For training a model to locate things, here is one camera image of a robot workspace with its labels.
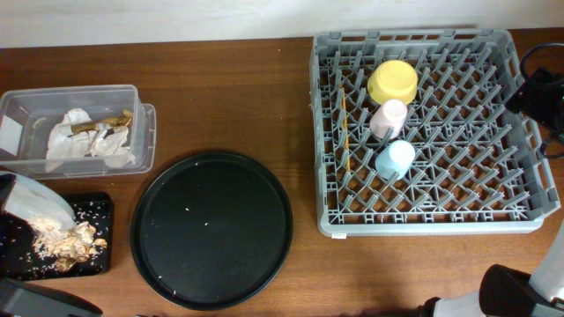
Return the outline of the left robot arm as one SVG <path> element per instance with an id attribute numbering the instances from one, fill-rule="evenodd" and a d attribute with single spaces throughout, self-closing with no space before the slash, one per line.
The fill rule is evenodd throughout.
<path id="1" fill-rule="evenodd" d="M 101 317 L 103 311 L 91 302 L 66 291 L 3 278 L 1 315 Z"/>

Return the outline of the wooden chopstick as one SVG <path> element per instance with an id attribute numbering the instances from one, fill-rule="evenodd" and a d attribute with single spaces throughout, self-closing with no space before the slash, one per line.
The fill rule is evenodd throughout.
<path id="1" fill-rule="evenodd" d="M 342 99 L 341 99 L 341 109 L 344 111 L 344 119 L 343 119 L 343 123 L 342 123 L 342 128 L 345 132 L 345 142 L 344 142 L 344 148 L 345 148 L 345 152 L 346 152 L 346 162 L 345 162 L 345 167 L 346 167 L 346 171 L 348 173 L 351 172 L 351 162 L 350 162 L 350 148 L 349 148 L 349 137 L 348 137 L 348 114 L 346 111 L 346 93 L 345 93 L 345 88 L 341 85 L 340 86 L 340 91 L 343 93 Z"/>

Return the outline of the white napkin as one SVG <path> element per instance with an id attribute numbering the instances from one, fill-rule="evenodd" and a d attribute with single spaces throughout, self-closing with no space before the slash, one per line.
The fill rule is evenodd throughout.
<path id="1" fill-rule="evenodd" d="M 71 125 L 85 122 L 94 121 L 82 108 L 74 108 L 52 128 L 48 138 L 46 172 L 58 168 L 64 159 L 103 157 L 105 164 L 112 168 L 125 167 L 135 161 L 130 147 L 125 145 L 130 133 L 129 126 L 90 130 L 76 135 L 71 133 Z"/>

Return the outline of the light blue cup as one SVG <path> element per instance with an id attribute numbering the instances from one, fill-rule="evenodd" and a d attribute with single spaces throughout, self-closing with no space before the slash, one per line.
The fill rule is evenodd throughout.
<path id="1" fill-rule="evenodd" d="M 404 140 L 397 140 L 387 146 L 375 159 L 375 170 L 385 180 L 397 174 L 402 179 L 415 159 L 415 148 Z"/>

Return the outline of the food scraps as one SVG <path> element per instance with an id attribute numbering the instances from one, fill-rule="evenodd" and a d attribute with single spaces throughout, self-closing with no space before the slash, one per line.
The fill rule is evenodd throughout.
<path id="1" fill-rule="evenodd" d="M 27 221 L 34 233 L 33 249 L 40 259 L 55 261 L 58 272 L 67 272 L 75 264 L 93 260 L 108 246 L 103 238 L 95 238 L 96 228 L 82 222 L 63 229 L 51 217 L 32 217 Z"/>

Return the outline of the pink cup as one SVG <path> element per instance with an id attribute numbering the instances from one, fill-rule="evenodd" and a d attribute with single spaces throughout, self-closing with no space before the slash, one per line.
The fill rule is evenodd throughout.
<path id="1" fill-rule="evenodd" d="M 396 138 L 406 120 L 408 114 L 407 105 L 401 100 L 385 101 L 372 116 L 369 126 L 371 131 L 381 139 L 384 139 L 388 130 L 391 130 L 390 139 Z"/>

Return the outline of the gold snack wrapper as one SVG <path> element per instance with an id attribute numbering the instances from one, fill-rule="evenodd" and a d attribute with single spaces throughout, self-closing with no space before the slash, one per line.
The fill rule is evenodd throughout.
<path id="1" fill-rule="evenodd" d="M 108 117 L 96 122 L 85 122 L 74 124 L 70 126 L 70 131 L 73 135 L 90 131 L 90 130 L 104 130 L 114 129 L 117 127 L 127 127 L 133 120 L 134 114 L 129 110 L 124 110 L 121 116 Z"/>

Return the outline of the yellow bowl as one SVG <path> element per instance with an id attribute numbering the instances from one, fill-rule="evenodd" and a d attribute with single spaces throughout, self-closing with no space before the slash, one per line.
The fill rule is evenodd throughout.
<path id="1" fill-rule="evenodd" d="M 418 74 L 407 62 L 389 60 L 379 65 L 367 81 L 367 92 L 378 104 L 400 100 L 409 104 L 415 100 Z"/>

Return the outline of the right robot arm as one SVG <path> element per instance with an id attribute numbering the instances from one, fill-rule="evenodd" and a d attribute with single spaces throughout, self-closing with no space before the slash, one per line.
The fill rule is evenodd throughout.
<path id="1" fill-rule="evenodd" d="M 563 76 L 544 69 L 524 74 L 525 83 L 509 100 L 509 110 L 523 112 L 551 131 L 538 151 L 547 159 L 553 141 L 563 142 Z M 429 299 L 418 316 L 562 316 L 563 231 L 559 230 L 541 264 L 529 275 L 494 264 L 482 278 L 478 291 L 453 299 Z"/>

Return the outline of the grey plate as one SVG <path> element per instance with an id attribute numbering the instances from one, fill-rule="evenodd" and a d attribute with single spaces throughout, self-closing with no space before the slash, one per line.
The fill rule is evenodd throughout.
<path id="1" fill-rule="evenodd" d="M 54 219 L 62 230 L 76 225 L 71 206 L 56 192 L 23 175 L 1 172 L 1 212 L 22 220 Z"/>

